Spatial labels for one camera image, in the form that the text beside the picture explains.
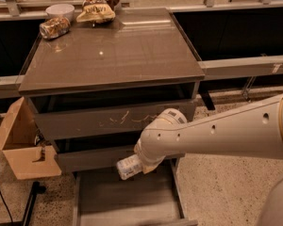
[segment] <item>open cardboard box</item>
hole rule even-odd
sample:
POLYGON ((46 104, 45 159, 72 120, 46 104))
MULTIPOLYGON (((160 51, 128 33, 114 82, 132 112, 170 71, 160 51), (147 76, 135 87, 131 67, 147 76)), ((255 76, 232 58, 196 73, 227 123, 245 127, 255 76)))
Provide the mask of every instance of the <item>open cardboard box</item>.
POLYGON ((41 157, 41 147, 34 145, 36 124, 25 98, 13 103, 0 125, 0 151, 19 180, 61 175, 54 157, 53 146, 45 147, 45 160, 41 157))

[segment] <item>cabinet top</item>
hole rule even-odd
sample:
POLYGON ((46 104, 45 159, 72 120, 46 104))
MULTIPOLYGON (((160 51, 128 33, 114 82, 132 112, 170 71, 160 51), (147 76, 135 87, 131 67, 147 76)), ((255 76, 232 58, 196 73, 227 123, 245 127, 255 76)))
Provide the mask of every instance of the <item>cabinet top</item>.
POLYGON ((169 12, 116 11, 109 24, 72 23, 41 40, 19 88, 22 95, 182 84, 204 78, 169 12))

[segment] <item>bowl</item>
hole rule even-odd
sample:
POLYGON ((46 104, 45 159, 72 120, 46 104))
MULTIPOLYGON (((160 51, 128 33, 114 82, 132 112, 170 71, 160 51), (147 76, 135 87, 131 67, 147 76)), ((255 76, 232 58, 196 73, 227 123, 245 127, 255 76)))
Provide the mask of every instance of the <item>bowl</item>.
POLYGON ((55 4, 46 9, 49 18, 65 17, 71 22, 74 18, 75 7, 71 4, 55 4))

